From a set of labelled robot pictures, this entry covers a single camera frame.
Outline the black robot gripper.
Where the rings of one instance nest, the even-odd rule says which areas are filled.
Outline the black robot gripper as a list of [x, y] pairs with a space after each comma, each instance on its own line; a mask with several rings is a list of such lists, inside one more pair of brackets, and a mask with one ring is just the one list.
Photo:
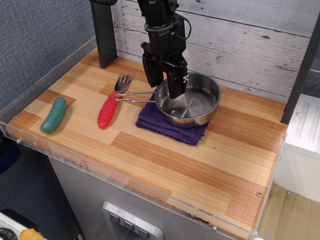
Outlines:
[[183, 57], [186, 50], [185, 18], [170, 17], [166, 23], [150, 21], [144, 24], [149, 42], [143, 42], [142, 64], [149, 85], [154, 88], [164, 81], [171, 99], [186, 92], [189, 75], [187, 61]]

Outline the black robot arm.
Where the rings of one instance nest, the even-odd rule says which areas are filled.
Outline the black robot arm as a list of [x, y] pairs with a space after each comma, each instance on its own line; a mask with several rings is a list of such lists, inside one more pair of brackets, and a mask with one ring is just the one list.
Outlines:
[[151, 87], [166, 82], [171, 99], [186, 92], [189, 80], [186, 50], [185, 22], [187, 19], [176, 13], [176, 0], [139, 0], [141, 15], [145, 18], [144, 29], [149, 42], [143, 42], [142, 63]]

